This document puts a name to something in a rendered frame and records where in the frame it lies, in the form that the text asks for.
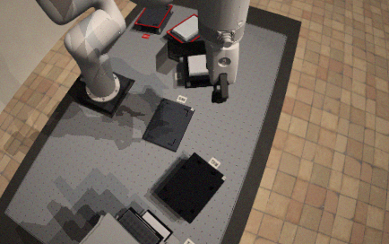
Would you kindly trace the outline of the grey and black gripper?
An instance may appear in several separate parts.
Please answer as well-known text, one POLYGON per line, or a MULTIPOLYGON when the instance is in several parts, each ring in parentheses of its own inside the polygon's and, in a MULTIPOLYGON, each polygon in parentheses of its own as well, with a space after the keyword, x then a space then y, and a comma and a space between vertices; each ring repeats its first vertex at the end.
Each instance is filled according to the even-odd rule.
POLYGON ((233 84, 236 81, 239 53, 238 42, 243 35, 240 39, 233 42, 230 48, 224 48, 223 44, 217 45, 204 39, 199 31, 198 34, 205 44, 206 69, 208 69, 210 82, 213 85, 212 103, 223 103, 229 98, 228 82, 233 84), (217 84, 220 85, 219 90, 217 90, 217 84))

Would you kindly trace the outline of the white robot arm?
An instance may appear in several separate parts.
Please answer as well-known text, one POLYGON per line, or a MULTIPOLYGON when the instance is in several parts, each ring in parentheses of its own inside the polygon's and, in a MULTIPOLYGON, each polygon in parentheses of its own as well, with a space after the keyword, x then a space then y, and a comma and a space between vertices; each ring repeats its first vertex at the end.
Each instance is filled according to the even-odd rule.
MULTIPOLYGON (((130 0, 148 9, 160 9, 174 0, 130 0)), ((79 66, 86 92, 97 102, 113 100, 120 89, 112 73, 105 49, 125 32, 125 19, 114 0, 36 0, 57 25, 65 25, 88 9, 95 12, 74 25, 64 44, 79 66), (116 83, 115 83, 116 82, 116 83)), ((197 0, 198 31, 201 36, 224 48, 232 46, 244 33, 250 0, 197 0)), ((206 54, 203 40, 173 43, 168 41, 156 55, 156 72, 167 75, 181 57, 206 54)))

